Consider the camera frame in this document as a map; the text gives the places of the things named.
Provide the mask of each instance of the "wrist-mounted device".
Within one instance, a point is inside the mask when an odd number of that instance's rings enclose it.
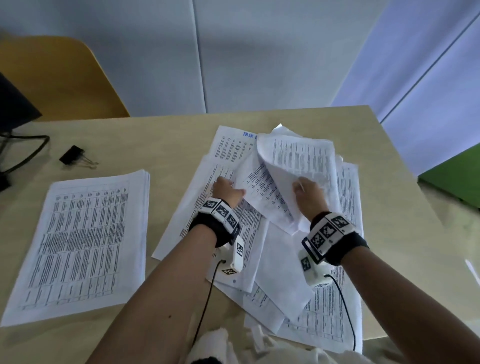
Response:
[[[305,279],[311,286],[330,283],[330,279],[324,277],[329,274],[330,265],[339,266],[345,254],[353,248],[368,248],[353,223],[336,212],[317,215],[312,220],[310,233],[301,244],[305,251],[299,253],[299,258]]]
[[[216,235],[216,257],[226,261],[219,265],[220,270],[227,275],[240,273],[244,243],[239,236],[239,218],[230,205],[220,198],[209,197],[195,213],[188,230],[199,224],[208,226]]]

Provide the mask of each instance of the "wristband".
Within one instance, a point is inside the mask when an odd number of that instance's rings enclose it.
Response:
[[[225,200],[213,197],[209,197],[197,210],[188,231],[198,224],[206,225],[214,231],[215,248],[227,243],[233,245],[241,230],[239,219],[229,204]]]
[[[315,264],[325,260],[334,266],[340,265],[344,255],[353,248],[368,248],[367,242],[355,232],[353,223],[334,212],[318,214],[301,243]]]

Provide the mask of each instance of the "forearm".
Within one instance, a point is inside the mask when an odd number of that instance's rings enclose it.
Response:
[[[341,264],[388,336],[412,363],[480,363],[480,339],[369,249]]]
[[[195,226],[127,302],[88,363],[177,363],[215,233]]]

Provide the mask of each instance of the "stack of papers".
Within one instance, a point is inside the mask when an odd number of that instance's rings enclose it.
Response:
[[[358,167],[335,155],[332,141],[308,139],[279,125],[270,134],[220,126],[153,257],[164,259],[187,234],[192,217],[218,176],[247,193],[235,209],[245,241],[243,271],[217,272],[214,285],[249,315],[245,326],[334,352],[351,350],[353,333],[336,286],[307,285],[298,253],[310,230],[298,210],[292,183],[304,176],[324,189],[330,211],[341,212],[363,235]],[[211,280],[218,259],[213,259]],[[335,267],[361,352],[360,296],[342,267]]]
[[[144,170],[52,184],[1,326],[126,303],[145,280],[149,190]]]

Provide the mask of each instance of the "green panel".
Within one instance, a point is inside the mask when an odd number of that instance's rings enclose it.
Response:
[[[480,207],[480,144],[426,171],[419,178]]]

